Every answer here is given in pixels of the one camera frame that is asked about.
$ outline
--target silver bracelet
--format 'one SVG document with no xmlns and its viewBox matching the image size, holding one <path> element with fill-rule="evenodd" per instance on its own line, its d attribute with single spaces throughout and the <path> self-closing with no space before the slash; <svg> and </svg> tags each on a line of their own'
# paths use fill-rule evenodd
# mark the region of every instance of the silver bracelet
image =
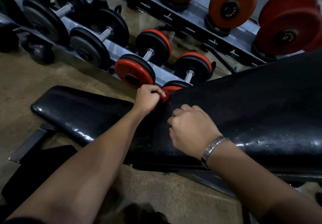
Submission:
<svg viewBox="0 0 322 224">
<path fill-rule="evenodd" d="M 205 150 L 205 152 L 203 153 L 203 156 L 201 158 L 201 163 L 204 167 L 208 168 L 207 166 L 207 161 L 209 159 L 209 156 L 211 154 L 211 152 L 213 151 L 213 149 L 215 149 L 215 147 L 220 144 L 222 141 L 225 140 L 230 140 L 229 138 L 225 138 L 224 136 L 219 136 L 218 138 L 216 138 L 211 145 L 208 146 L 208 148 Z"/>
</svg>

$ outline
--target forearm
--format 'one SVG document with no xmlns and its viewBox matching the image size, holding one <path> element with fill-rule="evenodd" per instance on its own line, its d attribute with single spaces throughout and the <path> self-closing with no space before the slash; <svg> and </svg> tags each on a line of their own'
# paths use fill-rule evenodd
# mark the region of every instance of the forearm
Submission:
<svg viewBox="0 0 322 224">
<path fill-rule="evenodd" d="M 92 223 L 143 119 L 131 110 L 56 170 L 9 218 Z"/>
<path fill-rule="evenodd" d="M 322 219 L 318 205 L 256 163 L 230 141 L 224 141 L 215 148 L 208 165 L 228 183 L 258 220 L 269 216 L 286 223 L 301 223 L 302 220 L 315 223 L 315 220 Z"/>
</svg>

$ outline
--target dark sleeve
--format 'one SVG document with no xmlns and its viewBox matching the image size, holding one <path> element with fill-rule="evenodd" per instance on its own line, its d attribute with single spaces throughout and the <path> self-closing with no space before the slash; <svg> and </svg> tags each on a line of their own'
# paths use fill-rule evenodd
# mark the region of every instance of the dark sleeve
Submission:
<svg viewBox="0 0 322 224">
<path fill-rule="evenodd" d="M 19 217 L 19 218 L 6 220 L 2 224 L 46 224 L 46 223 L 31 217 Z"/>
</svg>

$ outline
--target person's right arm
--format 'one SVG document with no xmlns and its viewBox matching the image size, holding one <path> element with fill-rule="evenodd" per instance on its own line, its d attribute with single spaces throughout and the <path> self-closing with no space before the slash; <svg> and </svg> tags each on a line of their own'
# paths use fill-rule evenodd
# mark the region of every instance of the person's right arm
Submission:
<svg viewBox="0 0 322 224">
<path fill-rule="evenodd" d="M 198 106 L 183 105 L 168 120 L 174 146 L 201 159 L 222 134 Z M 229 140 L 221 142 L 207 161 L 260 223 L 322 223 L 322 208 L 252 160 Z"/>
</svg>

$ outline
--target person's left arm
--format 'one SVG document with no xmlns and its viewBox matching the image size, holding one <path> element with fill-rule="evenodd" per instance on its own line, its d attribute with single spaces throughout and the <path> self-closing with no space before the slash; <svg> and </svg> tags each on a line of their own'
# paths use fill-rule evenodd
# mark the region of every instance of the person's left arm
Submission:
<svg viewBox="0 0 322 224">
<path fill-rule="evenodd" d="M 8 219 L 33 217 L 47 224 L 92 223 L 136 128 L 160 96 L 165 93 L 156 85 L 139 88 L 131 111 L 58 168 Z"/>
</svg>

